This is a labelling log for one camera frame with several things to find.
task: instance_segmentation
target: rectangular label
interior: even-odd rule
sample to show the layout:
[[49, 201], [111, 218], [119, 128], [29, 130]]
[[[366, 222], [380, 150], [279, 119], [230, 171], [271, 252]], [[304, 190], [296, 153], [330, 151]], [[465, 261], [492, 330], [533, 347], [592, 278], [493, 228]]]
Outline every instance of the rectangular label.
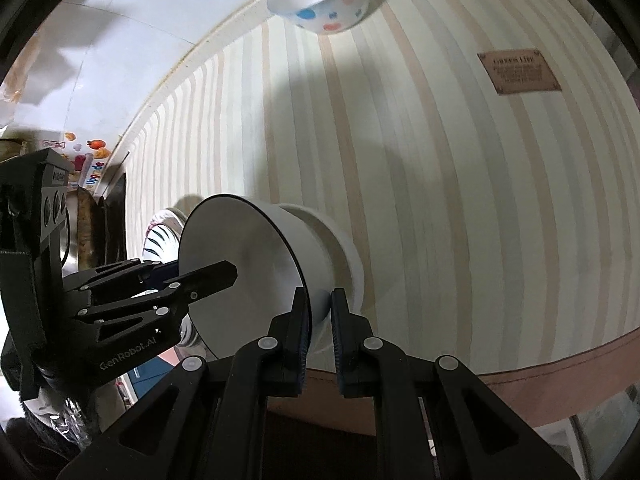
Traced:
[[57, 150], [64, 150], [66, 142], [64, 140], [43, 140], [42, 145], [44, 148], [55, 148]]
[[495, 50], [478, 57], [500, 95], [562, 90], [538, 49]]

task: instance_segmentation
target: white wall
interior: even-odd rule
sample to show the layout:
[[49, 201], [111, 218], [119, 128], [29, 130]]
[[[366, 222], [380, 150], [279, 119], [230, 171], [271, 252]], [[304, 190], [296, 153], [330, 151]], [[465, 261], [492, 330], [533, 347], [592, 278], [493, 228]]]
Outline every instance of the white wall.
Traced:
[[147, 97], [247, 1], [65, 0], [42, 25], [42, 50], [6, 135], [32, 139], [38, 148], [57, 142], [78, 165], [72, 180], [95, 189]]

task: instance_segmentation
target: striped tablecloth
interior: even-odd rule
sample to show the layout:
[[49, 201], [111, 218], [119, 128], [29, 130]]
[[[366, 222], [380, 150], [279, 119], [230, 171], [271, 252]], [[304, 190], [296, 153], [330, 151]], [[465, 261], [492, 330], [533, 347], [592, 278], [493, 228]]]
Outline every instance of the striped tablecloth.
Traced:
[[[638, 327], [640, 114], [566, 0], [373, 0], [278, 17], [197, 67], [126, 160], [131, 256], [160, 208], [298, 203], [353, 236], [380, 336], [477, 372]], [[479, 52], [540, 49], [561, 92], [499, 96]]]

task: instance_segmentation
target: blue polka dot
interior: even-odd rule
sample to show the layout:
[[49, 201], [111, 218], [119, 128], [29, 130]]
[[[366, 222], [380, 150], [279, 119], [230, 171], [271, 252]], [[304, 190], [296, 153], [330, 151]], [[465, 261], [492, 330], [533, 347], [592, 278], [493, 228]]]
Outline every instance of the blue polka dot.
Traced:
[[296, 16], [302, 18], [303, 20], [312, 20], [315, 18], [316, 13], [311, 9], [302, 9], [299, 13], [296, 14]]

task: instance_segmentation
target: white circular marker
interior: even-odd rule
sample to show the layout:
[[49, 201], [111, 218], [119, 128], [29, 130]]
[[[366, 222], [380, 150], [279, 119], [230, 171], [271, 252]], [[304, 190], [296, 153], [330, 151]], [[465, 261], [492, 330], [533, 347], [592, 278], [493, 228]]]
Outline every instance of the white circular marker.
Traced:
[[278, 346], [278, 340], [274, 337], [267, 336], [263, 337], [258, 341], [258, 346], [263, 350], [271, 350], [272, 348], [276, 348]]
[[438, 359], [438, 364], [440, 365], [440, 368], [451, 371], [458, 368], [459, 363], [455, 357], [450, 355], [445, 355], [445, 356], [442, 356], [440, 359]]
[[379, 337], [367, 337], [362, 344], [367, 350], [380, 350], [383, 345]]
[[202, 366], [202, 359], [196, 356], [187, 357], [182, 361], [182, 368], [188, 372], [194, 372]]

